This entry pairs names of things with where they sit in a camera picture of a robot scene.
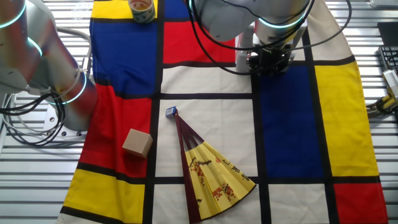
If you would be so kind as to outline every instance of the white fabric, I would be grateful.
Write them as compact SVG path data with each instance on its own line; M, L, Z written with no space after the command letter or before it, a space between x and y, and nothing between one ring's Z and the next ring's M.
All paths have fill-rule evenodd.
M100 224L100 223L60 213L60 215L58 216L58 220L55 224Z
M315 0L307 23L311 44L329 38L340 29L324 0ZM341 33L331 41L312 47L312 55L314 60L341 60L352 56L352 52Z
M187 224L188 208L183 184L155 185L153 224ZM224 213L202 224L260 224L259 187Z
M251 79L218 67L178 66L163 70L162 93L251 93Z
M270 184L272 223L329 223L323 184Z
M257 176L252 100L161 100L156 176L182 177L180 144L175 120L167 108L178 112L204 140L247 176Z
M303 41L301 39L298 42L296 47L303 47ZM304 56L304 50L303 49L294 50L292 53L295 54L295 57L294 57L294 60L293 60L294 62L305 61L305 56Z

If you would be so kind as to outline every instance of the yellow fan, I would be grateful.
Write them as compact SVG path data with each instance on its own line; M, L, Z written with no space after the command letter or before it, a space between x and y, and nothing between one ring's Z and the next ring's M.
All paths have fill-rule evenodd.
M174 116L180 140L182 169L190 223L221 214L240 202L256 184L204 141L179 115Z

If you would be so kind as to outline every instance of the yellow square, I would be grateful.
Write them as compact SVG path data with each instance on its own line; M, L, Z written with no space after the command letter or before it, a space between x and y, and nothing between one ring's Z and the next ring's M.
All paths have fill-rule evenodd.
M315 73L333 176L379 175L356 62Z
M63 205L124 223L142 223L144 191L145 185L76 169Z
M154 0L155 18L157 18L157 0ZM92 18L97 19L132 19L128 1L94 1Z

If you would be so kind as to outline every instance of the black line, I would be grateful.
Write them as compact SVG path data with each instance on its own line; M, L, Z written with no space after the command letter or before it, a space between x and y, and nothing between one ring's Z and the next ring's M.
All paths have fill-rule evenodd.
M114 169L109 169L101 166L91 165L84 162L77 164L77 169L87 170L90 172L96 172L98 174L109 175L115 177L117 180L126 181L129 184L145 184L146 179L143 177L129 177L126 174L116 172Z
M308 29L305 30L303 37L303 45L310 45L310 36ZM328 206L329 222L330 224L339 224L336 194L332 182L332 173L328 153L328 145L326 143L325 128L323 127L322 109L319 99L317 76L315 74L315 66L312 56L312 49L304 49L305 60L307 62L308 70L308 81L310 84L310 92L312 97L313 113L315 117L315 126L318 135L318 144L320 149L320 157L322 160L323 176L325 178L325 193L326 193L326 204Z
M137 23L133 18L131 18L131 19L91 18L90 20L93 22L99 22L99 23L132 23L132 22ZM152 22L158 22L158 21L159 21L159 15Z
M380 176L369 177L333 177L334 184L378 184Z
M112 81L107 80L107 79L102 79L102 78L96 78L95 82L101 86L112 86ZM132 99L143 99L143 98L155 98L159 95L160 93L160 85L155 84L155 89L152 93L150 94L128 94L128 93L123 93L120 91L115 91L114 89L114 94L120 98L123 98L125 100L132 100Z
M349 63L355 62L355 56L351 55L347 58L343 58L340 60L314 60L314 65L331 65L331 66L339 66L339 65L347 65Z
M251 93L193 93L193 94L165 94L162 100L251 100Z
M268 177L269 184L324 184L323 177L305 178L305 177Z
M257 183L259 184L261 223L271 224L271 205L269 201L269 189L267 179L266 152L264 148L264 136L261 114L260 78L253 75L251 77L253 118L254 118L254 137L256 139L257 157Z
M165 22L188 22L189 17L181 17L181 18L165 18Z
M184 184L183 177L156 177L155 184Z
M234 68L235 62L218 62L220 65L227 68ZM179 62L179 63L167 63L163 65L163 68L174 68L178 66L187 66L187 67L195 67L195 68L218 68L213 62Z
M82 211L79 209L63 206L61 208L61 213L71 215L78 218L84 218L87 220L91 220L93 222L104 223L104 224L124 224L121 220L117 220L115 218L106 217L103 215L97 215L91 212Z
M147 156L147 175L144 194L144 213L142 216L143 224L151 224L154 213L154 191L157 155L158 123L160 113L160 88L163 80L163 50L164 50L164 4L159 1L157 5L157 43L156 43L156 78L155 91L152 97L152 109L150 114L150 135L154 142Z

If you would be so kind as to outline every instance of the blue tag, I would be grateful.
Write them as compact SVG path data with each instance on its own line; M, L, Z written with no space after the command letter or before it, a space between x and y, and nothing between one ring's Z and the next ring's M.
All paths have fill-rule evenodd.
M172 117L174 117L174 114L175 114L175 110L176 110L177 108L175 107L175 106L173 106L172 108L169 108L169 109L167 109L166 110L166 117L167 118L172 118Z

